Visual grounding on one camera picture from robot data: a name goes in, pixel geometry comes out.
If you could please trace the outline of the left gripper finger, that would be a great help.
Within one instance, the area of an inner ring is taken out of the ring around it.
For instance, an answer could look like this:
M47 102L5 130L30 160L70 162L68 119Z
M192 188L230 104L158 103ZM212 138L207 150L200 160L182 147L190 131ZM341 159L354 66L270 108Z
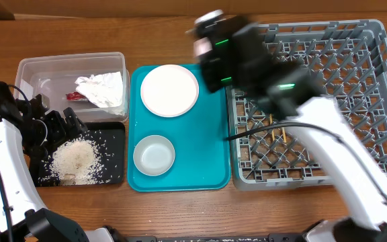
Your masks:
M68 138L77 138L88 131L87 126L77 117L72 108L66 108L63 113L65 115L64 130Z
M63 119L59 112L51 111L47 114L47 125L50 131L50 142L53 145L60 145L65 141L66 132Z

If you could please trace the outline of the red snack wrapper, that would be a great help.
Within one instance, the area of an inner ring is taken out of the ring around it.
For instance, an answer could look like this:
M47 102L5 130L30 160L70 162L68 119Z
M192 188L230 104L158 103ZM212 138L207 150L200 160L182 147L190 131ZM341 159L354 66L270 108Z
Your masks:
M88 99L79 92L72 92L66 94L66 99L72 102L88 102Z

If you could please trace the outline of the white napkin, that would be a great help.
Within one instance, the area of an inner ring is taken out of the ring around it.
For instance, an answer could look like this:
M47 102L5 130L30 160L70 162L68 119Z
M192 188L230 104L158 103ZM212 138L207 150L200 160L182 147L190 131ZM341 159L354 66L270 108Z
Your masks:
M123 103L124 81L119 71L78 77L75 85L76 92L99 108L114 108Z

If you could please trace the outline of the wooden chopstick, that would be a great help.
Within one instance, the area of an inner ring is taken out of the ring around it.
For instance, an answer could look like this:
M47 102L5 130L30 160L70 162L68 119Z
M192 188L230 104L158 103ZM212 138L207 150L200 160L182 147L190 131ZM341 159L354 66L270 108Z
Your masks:
M274 124L274 119L273 119L273 115L272 114L269 115L269 124L270 125ZM275 141L274 129L271 130L271 139L272 139L273 142Z
M286 144L287 143L287 136L286 136L286 130L284 127L282 128L282 136L283 136L283 141Z

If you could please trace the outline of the pink plate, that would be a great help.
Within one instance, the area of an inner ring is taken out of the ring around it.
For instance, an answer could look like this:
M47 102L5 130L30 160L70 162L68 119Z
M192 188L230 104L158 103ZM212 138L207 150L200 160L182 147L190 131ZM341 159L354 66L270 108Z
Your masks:
M200 94L194 74L181 65L162 65L143 79L140 97L153 114L174 118L190 111Z

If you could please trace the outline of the grey bowl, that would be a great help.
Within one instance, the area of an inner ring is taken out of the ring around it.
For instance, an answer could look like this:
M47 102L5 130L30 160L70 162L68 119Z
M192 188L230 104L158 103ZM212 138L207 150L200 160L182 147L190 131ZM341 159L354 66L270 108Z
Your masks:
M137 143L133 160L137 170L144 175L163 175L175 161L175 149L171 141L164 136L150 135Z

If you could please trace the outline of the pink small bowl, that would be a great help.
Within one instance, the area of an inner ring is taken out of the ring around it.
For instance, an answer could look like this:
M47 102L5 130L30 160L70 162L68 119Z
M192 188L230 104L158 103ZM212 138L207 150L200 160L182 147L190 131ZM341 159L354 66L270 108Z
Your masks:
M223 13L223 10L217 9L202 15L194 21L194 27L186 30L185 34L195 34L201 36L207 27L221 20Z

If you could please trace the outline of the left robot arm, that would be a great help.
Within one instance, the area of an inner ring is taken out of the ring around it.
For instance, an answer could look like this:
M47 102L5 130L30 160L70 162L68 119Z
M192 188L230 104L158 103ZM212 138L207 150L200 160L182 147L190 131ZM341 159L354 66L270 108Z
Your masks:
M62 118L42 95L15 99L0 81L0 241L122 241L117 230L81 226L47 209L35 187L38 162L87 127L71 108Z

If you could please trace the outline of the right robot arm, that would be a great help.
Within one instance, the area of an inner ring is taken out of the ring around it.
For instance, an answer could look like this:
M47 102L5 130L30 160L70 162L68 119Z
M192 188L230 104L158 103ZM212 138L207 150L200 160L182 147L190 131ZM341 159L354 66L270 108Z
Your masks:
M265 47L259 26L216 10L194 23L194 53L210 92L242 90L295 136L332 177L349 216L310 226L299 241L387 241L387 177L353 133L337 102L298 61Z

